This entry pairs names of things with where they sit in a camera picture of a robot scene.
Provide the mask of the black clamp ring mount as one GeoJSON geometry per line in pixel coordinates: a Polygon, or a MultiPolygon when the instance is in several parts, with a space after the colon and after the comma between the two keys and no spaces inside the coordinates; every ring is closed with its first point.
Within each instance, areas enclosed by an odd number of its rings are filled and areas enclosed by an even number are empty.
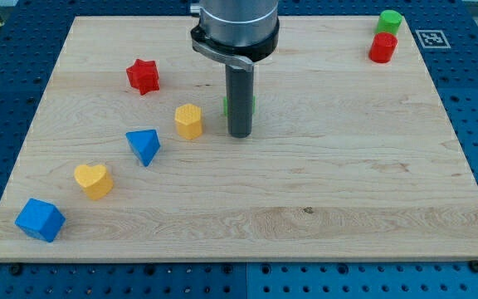
{"type": "Polygon", "coordinates": [[[190,34],[192,48],[195,52],[227,66],[233,66],[243,71],[253,71],[256,62],[267,58],[276,49],[279,30],[280,21],[277,18],[275,29],[267,38],[245,47],[228,46],[215,42],[199,25],[195,26],[190,34]]]}

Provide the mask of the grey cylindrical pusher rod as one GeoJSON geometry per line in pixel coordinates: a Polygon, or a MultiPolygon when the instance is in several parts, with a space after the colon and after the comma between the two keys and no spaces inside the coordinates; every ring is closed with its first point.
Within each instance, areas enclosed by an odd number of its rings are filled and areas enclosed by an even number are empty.
{"type": "Polygon", "coordinates": [[[252,127],[254,73],[234,66],[225,66],[225,72],[228,133],[246,138],[252,127]]]}

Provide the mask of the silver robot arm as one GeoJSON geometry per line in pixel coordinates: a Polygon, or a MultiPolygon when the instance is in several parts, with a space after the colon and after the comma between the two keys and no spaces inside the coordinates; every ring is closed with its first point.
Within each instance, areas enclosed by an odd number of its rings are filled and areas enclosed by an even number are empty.
{"type": "Polygon", "coordinates": [[[255,64],[276,49],[280,21],[277,0],[200,0],[192,48],[225,66],[229,135],[251,134],[255,64]]]}

